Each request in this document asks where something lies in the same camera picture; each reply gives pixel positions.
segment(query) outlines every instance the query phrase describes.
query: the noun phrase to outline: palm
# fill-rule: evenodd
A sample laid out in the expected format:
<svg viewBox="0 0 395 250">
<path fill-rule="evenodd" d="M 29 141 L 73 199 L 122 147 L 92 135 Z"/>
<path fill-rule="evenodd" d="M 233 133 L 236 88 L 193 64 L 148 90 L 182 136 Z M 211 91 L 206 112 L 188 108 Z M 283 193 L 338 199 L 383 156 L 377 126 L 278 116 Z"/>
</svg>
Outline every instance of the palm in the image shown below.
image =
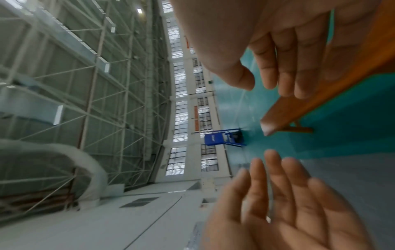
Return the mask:
<svg viewBox="0 0 395 250">
<path fill-rule="evenodd" d="M 373 250 L 365 227 L 349 204 L 322 181 L 310 178 L 295 159 L 265 152 L 273 190 L 272 221 L 265 167 L 251 163 L 226 187 L 207 221 L 207 250 Z M 241 218 L 247 195 L 248 209 Z"/>
<path fill-rule="evenodd" d="M 239 59 L 249 47 L 264 86 L 282 96 L 311 95 L 321 72 L 339 78 L 353 62 L 381 0 L 172 0 L 203 64 L 231 86 L 255 81 Z M 330 11 L 331 49 L 323 64 Z"/>
</svg>

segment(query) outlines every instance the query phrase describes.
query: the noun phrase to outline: green floor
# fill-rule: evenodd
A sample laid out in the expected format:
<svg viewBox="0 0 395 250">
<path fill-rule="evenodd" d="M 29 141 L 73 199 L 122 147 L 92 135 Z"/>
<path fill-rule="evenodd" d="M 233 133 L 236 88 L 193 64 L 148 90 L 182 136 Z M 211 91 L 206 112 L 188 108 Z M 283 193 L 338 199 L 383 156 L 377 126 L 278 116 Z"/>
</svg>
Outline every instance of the green floor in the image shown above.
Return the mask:
<svg viewBox="0 0 395 250">
<path fill-rule="evenodd" d="M 265 137 L 259 120 L 278 99 L 277 90 L 263 88 L 251 51 L 242 57 L 255 76 L 253 91 L 232 88 L 214 78 L 216 104 L 223 129 L 241 128 L 247 146 L 227 146 L 233 174 L 266 149 L 300 159 L 395 152 L 395 74 L 377 75 L 303 117 L 313 134 L 280 132 Z"/>
</svg>

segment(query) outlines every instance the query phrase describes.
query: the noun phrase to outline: blue object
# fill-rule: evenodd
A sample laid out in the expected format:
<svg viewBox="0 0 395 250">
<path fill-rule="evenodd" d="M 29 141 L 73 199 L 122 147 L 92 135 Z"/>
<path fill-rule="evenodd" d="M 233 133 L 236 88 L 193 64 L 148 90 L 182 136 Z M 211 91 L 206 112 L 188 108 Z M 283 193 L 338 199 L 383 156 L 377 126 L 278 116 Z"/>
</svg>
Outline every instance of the blue object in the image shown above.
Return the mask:
<svg viewBox="0 0 395 250">
<path fill-rule="evenodd" d="M 226 144 L 236 147 L 246 146 L 240 129 L 215 130 L 213 133 L 204 136 L 204 143 L 207 146 Z"/>
</svg>

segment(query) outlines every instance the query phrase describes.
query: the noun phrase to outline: orange wooden bench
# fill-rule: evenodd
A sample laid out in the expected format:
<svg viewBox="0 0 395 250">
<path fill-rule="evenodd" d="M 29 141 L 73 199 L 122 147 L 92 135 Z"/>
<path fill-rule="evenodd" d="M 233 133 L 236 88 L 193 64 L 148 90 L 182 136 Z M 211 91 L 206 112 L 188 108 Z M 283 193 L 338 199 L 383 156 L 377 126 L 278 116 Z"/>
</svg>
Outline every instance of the orange wooden bench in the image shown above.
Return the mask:
<svg viewBox="0 0 395 250">
<path fill-rule="evenodd" d="M 306 100 L 280 97 L 260 120 L 266 136 L 278 131 L 312 133 L 298 119 L 373 74 L 395 72 L 395 1 L 384 0 L 373 27 L 350 71 L 335 82 L 320 81 L 317 92 Z"/>
</svg>

